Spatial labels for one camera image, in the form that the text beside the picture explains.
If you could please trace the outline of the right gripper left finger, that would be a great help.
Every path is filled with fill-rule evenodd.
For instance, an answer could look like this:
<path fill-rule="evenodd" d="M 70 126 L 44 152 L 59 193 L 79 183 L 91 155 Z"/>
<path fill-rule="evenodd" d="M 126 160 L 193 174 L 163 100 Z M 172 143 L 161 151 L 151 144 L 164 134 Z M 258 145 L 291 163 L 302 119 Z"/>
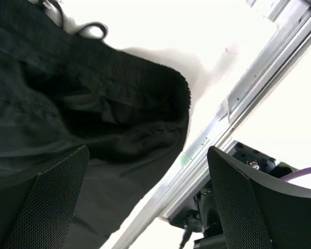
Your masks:
<path fill-rule="evenodd" d="M 0 248 L 62 248 L 89 161 L 79 148 L 0 178 Z"/>

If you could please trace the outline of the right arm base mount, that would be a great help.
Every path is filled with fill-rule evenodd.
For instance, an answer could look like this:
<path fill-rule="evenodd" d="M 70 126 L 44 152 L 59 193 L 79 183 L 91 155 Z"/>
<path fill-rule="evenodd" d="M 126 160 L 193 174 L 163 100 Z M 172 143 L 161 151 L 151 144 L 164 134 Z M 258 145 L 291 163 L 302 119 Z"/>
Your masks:
<path fill-rule="evenodd" d="M 223 152 L 256 170 L 290 183 L 291 169 L 281 167 L 276 159 L 256 149 L 236 142 L 228 152 Z M 183 228 L 185 239 L 188 239 L 193 232 L 202 232 L 204 237 L 195 241 L 195 248 L 227 248 L 210 174 L 209 180 L 195 191 L 191 199 L 194 202 L 193 206 L 183 206 L 169 219 L 170 224 Z"/>

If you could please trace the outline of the black trousers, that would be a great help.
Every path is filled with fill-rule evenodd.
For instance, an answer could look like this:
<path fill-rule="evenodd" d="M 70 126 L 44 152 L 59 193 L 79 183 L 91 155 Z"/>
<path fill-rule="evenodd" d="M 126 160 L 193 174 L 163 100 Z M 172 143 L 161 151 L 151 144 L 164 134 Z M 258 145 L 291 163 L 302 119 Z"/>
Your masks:
<path fill-rule="evenodd" d="M 180 72 L 0 1 L 0 183 L 72 149 L 86 167 L 65 248 L 100 248 L 174 163 L 189 126 Z"/>

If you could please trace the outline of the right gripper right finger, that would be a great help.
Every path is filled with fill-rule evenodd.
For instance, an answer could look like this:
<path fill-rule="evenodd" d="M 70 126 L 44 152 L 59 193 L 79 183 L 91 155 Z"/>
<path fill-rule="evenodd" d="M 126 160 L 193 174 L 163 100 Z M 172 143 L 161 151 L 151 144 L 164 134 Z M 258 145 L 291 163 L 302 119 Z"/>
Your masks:
<path fill-rule="evenodd" d="M 311 249 L 311 189 L 256 170 L 214 146 L 207 161 L 227 248 Z"/>

